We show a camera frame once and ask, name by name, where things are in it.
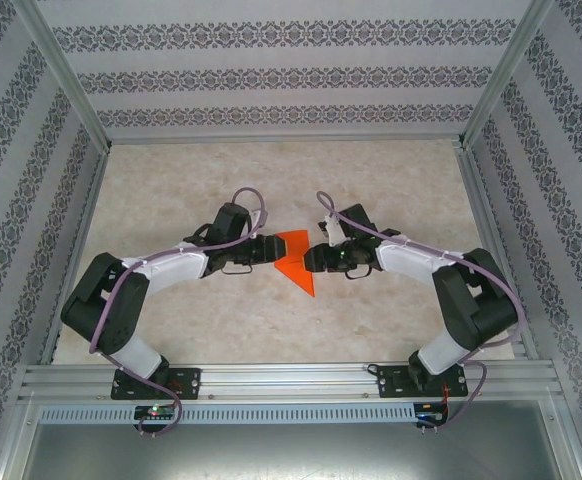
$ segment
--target patterned wallpaper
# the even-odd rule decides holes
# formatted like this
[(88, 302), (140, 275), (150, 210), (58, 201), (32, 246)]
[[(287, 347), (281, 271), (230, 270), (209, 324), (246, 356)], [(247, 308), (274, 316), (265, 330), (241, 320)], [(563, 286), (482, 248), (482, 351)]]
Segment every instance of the patterned wallpaper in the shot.
[(0, 436), (18, 368), (47, 340), (100, 154), (0, 0)]
[(529, 0), (137, 3), (38, 4), (114, 141), (460, 133)]
[(558, 1), (474, 145), (540, 354), (582, 439), (582, 1)]

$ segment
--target marble floor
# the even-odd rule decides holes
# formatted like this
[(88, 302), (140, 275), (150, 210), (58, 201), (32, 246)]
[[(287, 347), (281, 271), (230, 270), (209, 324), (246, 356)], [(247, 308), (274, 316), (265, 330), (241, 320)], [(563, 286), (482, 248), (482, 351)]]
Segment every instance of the marble floor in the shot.
[[(449, 250), (480, 245), (449, 141), (115, 146), (79, 275), (93, 257), (153, 253), (211, 222), (241, 186), (265, 197), (262, 233), (307, 229), (324, 241), (316, 190), (340, 208), (360, 202), (378, 228)], [(247, 208), (257, 205), (240, 197)], [(216, 273), (149, 298), (141, 336), (171, 363), (401, 361), (442, 326), (433, 289), (384, 272), (349, 281), (316, 274), (312, 298), (273, 265)], [(484, 358), (513, 358), (509, 346)], [(102, 360), (63, 329), (55, 363)]]

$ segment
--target black mounting plate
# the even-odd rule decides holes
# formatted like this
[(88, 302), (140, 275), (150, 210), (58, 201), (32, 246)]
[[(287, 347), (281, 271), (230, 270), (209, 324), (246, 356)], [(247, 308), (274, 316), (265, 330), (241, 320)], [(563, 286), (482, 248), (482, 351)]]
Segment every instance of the black mounting plate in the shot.
[(466, 397), (469, 394), (464, 369), (460, 365), (454, 365), (433, 377), (424, 391), (411, 380), (408, 370), (408, 365), (369, 365), (367, 368), (378, 379), (380, 398), (442, 397), (445, 383), (449, 397)]
[[(174, 391), (180, 400), (197, 400), (200, 391), (199, 368), (169, 368), (164, 386)], [(129, 377), (121, 370), (116, 370), (111, 386), (113, 400), (170, 400), (164, 392), (149, 387)]]

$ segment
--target orange triangular piece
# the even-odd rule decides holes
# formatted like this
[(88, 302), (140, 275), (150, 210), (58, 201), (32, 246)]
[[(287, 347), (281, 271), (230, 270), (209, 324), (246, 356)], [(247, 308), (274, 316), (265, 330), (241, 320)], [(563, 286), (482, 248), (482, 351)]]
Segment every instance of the orange triangular piece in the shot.
[(276, 235), (285, 241), (287, 254), (273, 265), (302, 290), (315, 297), (313, 273), (304, 268), (304, 254), (309, 250), (309, 232), (294, 230)]
[(286, 275), (289, 280), (312, 297), (315, 297), (315, 292), (313, 290), (313, 273), (304, 269), (304, 262), (283, 263), (280, 265), (276, 262), (274, 265), (275, 268)]

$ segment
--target enclosure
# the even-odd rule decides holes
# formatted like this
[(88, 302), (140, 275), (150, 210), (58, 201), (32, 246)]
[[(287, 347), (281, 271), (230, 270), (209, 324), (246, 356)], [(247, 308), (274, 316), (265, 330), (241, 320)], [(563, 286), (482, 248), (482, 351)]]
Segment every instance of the enclosure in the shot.
[[(111, 398), (62, 306), (97, 254), (171, 247), (242, 186), (266, 234), (325, 241), (325, 190), (492, 253), (529, 328), (479, 354), (453, 428), (367, 373), (437, 335), (432, 289), (322, 273), (314, 298), (268, 264), (147, 300), (138, 332), (201, 374), (139, 437), (147, 402)], [(0, 478), (71, 475), (582, 478), (582, 1), (0, 0)]]

